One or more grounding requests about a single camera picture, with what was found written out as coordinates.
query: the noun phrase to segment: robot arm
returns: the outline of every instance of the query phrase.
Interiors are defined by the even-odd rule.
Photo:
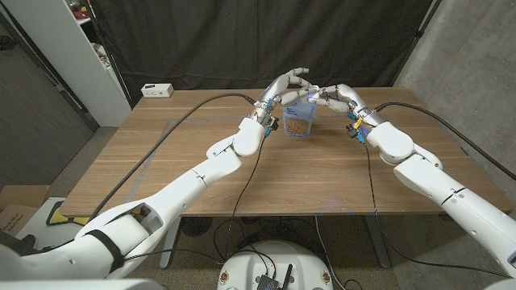
[[[118,205],[90,221],[72,242],[43,254],[19,257],[0,245],[3,263],[0,279],[101,279],[122,278],[145,257],[124,261],[152,251],[170,224],[213,183],[241,165],[239,156],[253,155],[262,139],[277,129],[271,112],[279,102],[295,102],[298,96],[317,93],[318,87],[297,77],[307,68],[279,76],[263,93],[255,109],[239,125],[239,132],[213,145],[208,159],[190,169],[158,193]],[[304,86],[298,92],[281,93],[289,84]]]
[[[412,141],[412,138],[385,121],[365,105],[346,85],[322,88],[309,102],[329,106],[336,95],[339,108],[347,107],[356,123],[348,126],[351,137],[366,135],[380,157],[395,166],[394,175],[408,188],[439,205],[477,240],[511,276],[516,277],[516,221],[443,171],[440,160]]]

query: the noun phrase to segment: wire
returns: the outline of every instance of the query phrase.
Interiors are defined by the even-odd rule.
[[[122,180],[110,191],[110,193],[104,197],[104,200],[97,206],[97,208],[93,211],[93,213],[89,216],[89,222],[91,222],[95,217],[97,217],[98,213],[101,211],[101,209],[106,205],[106,203],[114,196],[114,194],[122,187],[122,185],[131,177],[133,173],[138,170],[138,168],[147,160],[147,158],[167,139],[167,137],[174,131],[174,129],[179,126],[185,119],[187,119],[193,112],[195,112],[197,109],[199,109],[202,105],[206,104],[207,102],[213,101],[215,99],[221,98],[221,97],[243,97],[246,101],[254,105],[255,101],[249,97],[248,95],[244,95],[242,93],[221,93],[219,95],[208,97],[206,100],[201,101],[198,103],[194,108],[192,108],[188,113],[186,113],[183,117],[181,117],[177,122],[168,129],[156,142],[156,144],[145,154],[145,156],[138,161],[138,163],[129,171],[128,174],[126,174]]]
[[[220,252],[220,250],[218,249],[218,246],[217,246],[217,242],[215,241],[215,237],[217,236],[217,232],[218,232],[218,229],[220,229],[221,226],[223,226],[225,223],[229,222],[230,220],[226,220],[225,222],[222,222],[220,225],[217,226],[217,228],[215,229],[214,233],[213,233],[213,245],[215,247],[215,250],[217,251],[217,254],[220,256],[220,258],[222,258],[224,261],[226,261],[226,259],[224,258],[223,254]],[[242,224],[239,222],[239,221],[236,221],[237,224],[239,225],[240,227],[240,232],[242,233],[242,238],[246,238],[245,237],[245,234],[243,234],[243,227],[242,227]],[[249,245],[251,246],[251,248],[256,251],[255,247],[253,245]],[[260,255],[260,259],[262,260],[262,262],[264,262],[264,265],[265,265],[265,275],[268,277],[268,267],[267,267],[267,263],[265,262],[264,258]]]
[[[220,225],[217,226],[217,228],[215,229],[214,233],[213,233],[213,244],[214,244],[214,247],[215,247],[215,250],[217,251],[217,254],[220,256],[220,258],[222,258],[224,261],[226,261],[226,257],[223,256],[223,254],[220,252],[218,246],[217,246],[217,242],[215,241],[216,239],[216,236],[217,236],[217,232],[218,230],[226,223],[228,223],[230,221],[230,219],[227,219],[226,221],[224,221],[223,223],[221,223]],[[242,238],[245,238],[245,234],[243,234],[243,227],[242,227],[242,224],[237,221],[237,224],[239,225],[239,228],[240,228],[240,231],[242,232]]]
[[[236,254],[238,254],[240,252],[244,252],[244,251],[251,252],[251,253],[256,253],[258,255],[263,255],[265,258],[269,259],[271,261],[271,263],[273,264],[273,267],[274,267],[273,280],[274,280],[274,278],[276,278],[276,264],[274,263],[274,261],[269,256],[267,256],[264,253],[261,253],[259,251],[254,251],[254,250],[240,250],[240,251],[236,252]]]
[[[249,246],[250,246],[250,247],[251,247],[251,248],[252,248],[252,249],[253,249],[253,250],[258,254],[258,256],[260,257],[261,261],[262,261],[262,262],[264,262],[264,265],[265,265],[265,275],[268,277],[268,267],[267,267],[267,263],[266,263],[266,262],[265,262],[265,260],[264,260],[264,257],[262,257],[262,256],[261,256],[261,253],[260,253],[260,252],[258,252],[252,244],[249,244]],[[274,276],[275,276],[275,275],[276,275],[276,265],[274,266],[274,275],[273,275],[273,279],[274,279]]]
[[[227,257],[227,246],[229,244],[229,233],[231,232],[231,224],[233,223],[233,218],[235,217],[236,207],[239,205],[240,198],[243,195],[243,192],[245,192],[245,189],[248,187],[249,183],[251,182],[252,176],[255,174],[256,167],[258,166],[258,161],[260,161],[260,155],[261,155],[261,149],[264,146],[265,139],[267,137],[264,137],[264,139],[261,141],[260,144],[260,150],[258,151],[258,158],[256,158],[255,167],[252,169],[251,175],[249,176],[248,182],[245,184],[245,186],[242,189],[242,192],[239,195],[239,198],[236,200],[235,208],[233,209],[233,214],[231,215],[231,220],[229,222],[229,226],[227,228],[227,239],[226,239],[226,252],[224,254],[224,257]]]
[[[454,128],[452,125],[450,125],[446,121],[442,120],[441,117],[439,117],[438,115],[430,112],[429,110],[425,110],[425,109],[423,109],[421,107],[414,106],[414,105],[411,105],[411,104],[407,104],[407,103],[404,103],[404,102],[398,102],[398,101],[390,101],[390,102],[383,103],[383,104],[379,105],[378,107],[374,108],[374,110],[376,112],[380,112],[386,106],[392,106],[392,105],[394,105],[394,106],[404,106],[404,107],[407,107],[407,108],[418,110],[418,111],[423,112],[423,113],[431,116],[432,118],[436,119],[441,124],[443,124],[446,128],[450,129],[450,131],[452,131],[457,136],[459,136],[461,139],[463,139],[469,146],[471,146],[473,149],[475,149],[478,153],[480,153],[482,156],[484,156],[487,160],[489,160],[489,162],[494,164],[494,166],[498,167],[498,169],[502,170],[506,175],[508,175],[513,180],[516,180],[516,175],[514,173],[509,171],[509,169],[505,168],[503,165],[499,164],[498,161],[496,161],[489,154],[485,153],[482,149],[480,149],[475,143],[473,143],[466,136],[462,135],[456,128]]]
[[[324,250],[324,255],[326,256],[326,261],[328,261],[328,267],[330,268],[331,274],[335,278],[335,282],[340,286],[342,290],[346,290],[346,288],[340,283],[339,278],[337,278],[337,275],[333,271],[333,267],[331,266],[330,257],[328,257],[328,253],[326,251],[326,247],[324,246],[323,238],[321,238],[321,234],[319,233],[319,225],[317,222],[317,215],[315,215],[315,229],[317,230],[317,236],[319,237],[319,241],[321,241],[321,246]]]
[[[407,260],[409,260],[411,262],[414,262],[414,263],[420,263],[422,265],[434,266],[434,267],[449,267],[449,268],[459,268],[459,269],[465,269],[465,270],[482,271],[484,273],[489,273],[489,274],[493,274],[493,275],[497,275],[497,276],[501,276],[501,277],[505,277],[505,278],[513,278],[513,277],[511,277],[509,275],[506,275],[506,274],[502,274],[502,273],[498,273],[498,272],[490,271],[490,270],[484,270],[484,269],[480,269],[480,268],[476,268],[476,267],[423,262],[423,261],[419,261],[417,259],[409,258],[409,257],[405,256],[404,254],[402,254],[400,251],[396,250],[396,248],[394,248],[394,246],[391,245],[389,240],[384,236],[384,233],[381,231],[380,220],[378,219],[377,204],[375,202],[374,189],[373,189],[373,186],[372,186],[371,159],[370,159],[370,156],[369,156],[369,149],[368,149],[367,145],[365,145],[365,144],[364,144],[364,147],[365,147],[365,150],[366,150],[366,152],[368,154],[368,171],[369,171],[369,181],[371,183],[371,194],[372,194],[372,203],[374,205],[374,215],[377,218],[377,224],[378,224],[378,228],[380,229],[381,237],[384,239],[385,243],[387,243],[387,245],[389,245],[389,247],[391,249],[393,249],[393,251],[395,251],[398,255],[400,255],[404,259],[407,259]]]
[[[201,253],[201,252],[198,252],[198,251],[192,251],[192,250],[186,250],[186,249],[168,249],[168,250],[162,250],[162,251],[153,251],[153,252],[148,252],[148,253],[143,253],[143,254],[127,257],[123,261],[126,262],[126,261],[129,261],[129,260],[132,260],[132,259],[141,258],[141,257],[145,257],[145,256],[148,256],[148,255],[161,254],[161,253],[166,253],[166,252],[175,252],[175,251],[184,251],[184,252],[189,252],[189,253],[201,255],[201,256],[207,257],[209,259],[212,259],[218,265],[223,265],[224,264],[224,263],[220,263],[216,258],[214,258],[214,257],[212,257],[210,255],[207,255],[207,254],[204,254],[204,253]]]
[[[357,281],[357,280],[355,280],[355,279],[349,279],[349,280],[347,280],[346,282],[344,282],[344,287],[346,287],[346,285],[347,285],[349,282],[355,282],[355,283],[357,283],[357,284],[358,284],[358,286],[360,287],[360,290],[362,290],[362,285],[360,285],[360,283],[358,283],[358,281]]]

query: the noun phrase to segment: black strap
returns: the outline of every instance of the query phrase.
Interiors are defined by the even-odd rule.
[[[99,240],[102,244],[104,244],[104,246],[106,246],[107,250],[113,256],[113,263],[111,264],[110,273],[123,266],[123,256],[120,252],[120,248],[114,244],[113,240],[110,237],[108,237],[100,230],[91,230],[86,234],[91,234],[92,236],[97,238],[97,240]]]

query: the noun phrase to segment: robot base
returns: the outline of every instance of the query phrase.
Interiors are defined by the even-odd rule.
[[[285,289],[284,281],[290,281],[288,290],[298,289],[333,289],[331,275],[326,264],[311,251],[292,242],[272,240],[253,244],[256,251],[270,257],[276,264],[276,276],[274,280],[279,289]],[[274,267],[270,260],[262,255],[252,252],[240,252],[229,258],[224,264],[218,277],[218,290],[244,290],[258,288],[260,278],[268,270],[268,277],[272,278]],[[292,264],[290,277],[285,279],[289,265]]]

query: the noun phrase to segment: cardboard box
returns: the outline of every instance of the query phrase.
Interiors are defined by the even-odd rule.
[[[8,205],[39,208],[45,199],[48,185],[6,185],[0,193],[0,210]]]
[[[8,205],[0,213],[0,230],[13,237],[16,236],[37,211],[37,208],[30,206]]]

